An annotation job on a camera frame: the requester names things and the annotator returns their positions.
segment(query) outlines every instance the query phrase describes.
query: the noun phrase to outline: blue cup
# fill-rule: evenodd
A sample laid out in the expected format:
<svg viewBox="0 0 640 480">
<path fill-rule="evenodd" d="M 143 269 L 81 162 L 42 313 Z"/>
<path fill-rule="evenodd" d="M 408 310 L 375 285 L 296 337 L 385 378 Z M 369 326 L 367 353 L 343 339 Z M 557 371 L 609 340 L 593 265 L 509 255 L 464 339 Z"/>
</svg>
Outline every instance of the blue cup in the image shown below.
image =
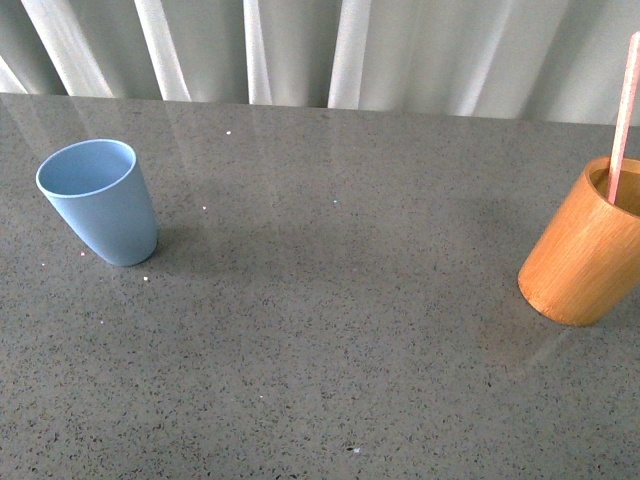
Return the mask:
<svg viewBox="0 0 640 480">
<path fill-rule="evenodd" d="M 98 139 L 47 158 L 38 188 L 98 255 L 127 267 L 155 250 L 158 227 L 136 153 L 126 143 Z"/>
</svg>

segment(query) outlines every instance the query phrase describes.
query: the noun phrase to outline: gray speckled countertop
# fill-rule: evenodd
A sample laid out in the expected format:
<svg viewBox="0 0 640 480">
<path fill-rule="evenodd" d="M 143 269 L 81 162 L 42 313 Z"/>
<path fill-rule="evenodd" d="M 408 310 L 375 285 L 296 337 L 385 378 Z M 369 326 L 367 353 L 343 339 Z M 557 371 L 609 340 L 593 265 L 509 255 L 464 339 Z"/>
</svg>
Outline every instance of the gray speckled countertop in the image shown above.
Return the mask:
<svg viewBox="0 0 640 480">
<path fill-rule="evenodd" d="M 35 185 L 93 137 L 130 143 L 153 196 L 160 243 L 133 268 Z M 516 283 L 612 139 L 0 95 L 0 478 L 635 477 L 638 290 L 571 328 Z"/>
</svg>

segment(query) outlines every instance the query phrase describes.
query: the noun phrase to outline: white curtain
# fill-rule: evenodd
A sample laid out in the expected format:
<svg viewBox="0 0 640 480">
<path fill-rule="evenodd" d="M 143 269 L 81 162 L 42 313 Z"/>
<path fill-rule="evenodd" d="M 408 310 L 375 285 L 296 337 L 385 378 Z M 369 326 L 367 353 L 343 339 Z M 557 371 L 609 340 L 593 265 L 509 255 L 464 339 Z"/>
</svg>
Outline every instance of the white curtain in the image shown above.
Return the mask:
<svg viewBox="0 0 640 480">
<path fill-rule="evenodd" d="M 612 124 L 636 30 L 639 0 L 1 0 L 0 91 Z"/>
</svg>

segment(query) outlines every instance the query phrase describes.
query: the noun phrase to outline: straw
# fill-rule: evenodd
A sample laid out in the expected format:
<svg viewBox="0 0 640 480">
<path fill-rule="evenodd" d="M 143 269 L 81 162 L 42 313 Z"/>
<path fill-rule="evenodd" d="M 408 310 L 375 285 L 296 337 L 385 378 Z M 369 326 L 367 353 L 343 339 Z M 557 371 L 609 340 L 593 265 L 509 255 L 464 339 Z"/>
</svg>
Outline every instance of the straw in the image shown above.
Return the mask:
<svg viewBox="0 0 640 480">
<path fill-rule="evenodd" d="M 627 56 L 627 67 L 624 71 L 622 96 L 620 97 L 618 121 L 616 122 L 616 133 L 613 137 L 613 149 L 611 151 L 611 163 L 609 165 L 607 200 L 610 203 L 615 203 L 616 201 L 618 183 L 620 182 L 624 147 L 627 143 L 627 133 L 629 132 L 629 123 L 631 123 L 631 113 L 633 112 L 633 101 L 636 96 L 636 87 L 638 86 L 638 76 L 640 74 L 640 62 L 638 62 L 639 49 L 640 31 L 631 36 L 629 55 Z"/>
</svg>

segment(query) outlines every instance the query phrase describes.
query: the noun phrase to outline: wooden cup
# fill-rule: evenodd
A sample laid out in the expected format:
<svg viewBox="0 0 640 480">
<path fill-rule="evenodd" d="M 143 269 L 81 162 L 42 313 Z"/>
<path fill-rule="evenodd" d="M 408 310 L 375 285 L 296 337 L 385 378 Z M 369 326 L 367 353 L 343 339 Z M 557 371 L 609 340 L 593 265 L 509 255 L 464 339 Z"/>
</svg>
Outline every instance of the wooden cup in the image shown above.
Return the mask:
<svg viewBox="0 0 640 480">
<path fill-rule="evenodd" d="M 556 322 L 591 325 L 640 282 L 640 161 L 623 160 L 615 205 L 609 162 L 586 166 L 518 275 L 531 306 Z"/>
</svg>

